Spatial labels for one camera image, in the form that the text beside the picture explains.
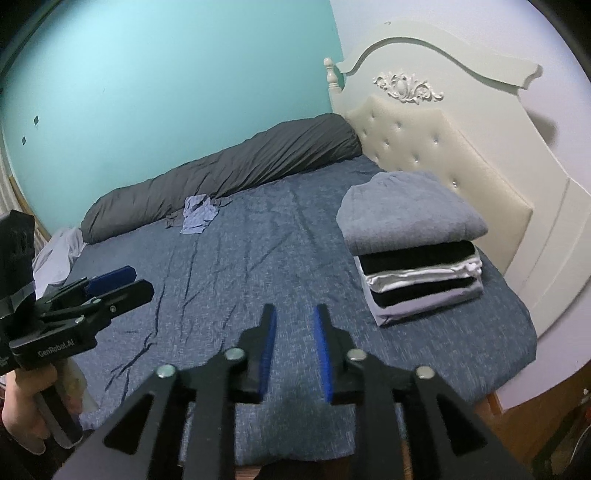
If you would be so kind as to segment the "person's left hand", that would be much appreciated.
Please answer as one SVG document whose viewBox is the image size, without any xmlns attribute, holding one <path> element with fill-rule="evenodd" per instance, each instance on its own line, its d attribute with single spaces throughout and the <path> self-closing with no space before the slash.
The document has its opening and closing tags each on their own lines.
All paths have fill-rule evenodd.
<svg viewBox="0 0 591 480">
<path fill-rule="evenodd" d="M 58 379 L 53 365 L 39 369 L 16 369 L 5 376 L 2 423 L 20 447 L 33 455 L 45 452 L 45 440 L 51 435 L 35 397 Z"/>
</svg>

